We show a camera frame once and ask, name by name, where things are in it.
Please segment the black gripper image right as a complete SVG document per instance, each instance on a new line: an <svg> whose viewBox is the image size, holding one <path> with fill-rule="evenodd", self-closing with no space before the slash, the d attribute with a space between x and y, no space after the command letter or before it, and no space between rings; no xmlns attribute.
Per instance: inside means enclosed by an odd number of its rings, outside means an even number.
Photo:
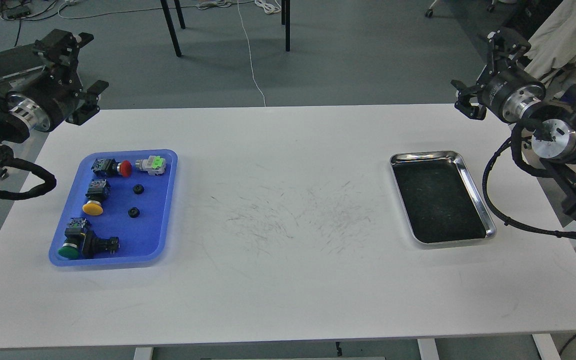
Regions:
<svg viewBox="0 0 576 360"><path fill-rule="evenodd" d="M487 109L504 123L526 120L546 106L546 87L519 65L531 44L514 29L501 27L478 33L478 54L486 66L476 84L467 86L452 79L456 89L455 109L472 120L482 121ZM471 103L477 98L477 105Z"/></svg>

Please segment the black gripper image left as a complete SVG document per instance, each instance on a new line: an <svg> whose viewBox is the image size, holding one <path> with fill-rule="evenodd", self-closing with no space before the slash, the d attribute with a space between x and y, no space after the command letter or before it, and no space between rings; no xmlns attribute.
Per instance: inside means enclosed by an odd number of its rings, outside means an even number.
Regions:
<svg viewBox="0 0 576 360"><path fill-rule="evenodd" d="M96 80L85 91L78 75L81 48L94 40L87 32L73 34L54 29L37 39L32 53L43 63L42 71L6 94L9 114L30 130L52 132L62 122L81 126L100 112L99 96L109 82Z"/></svg>

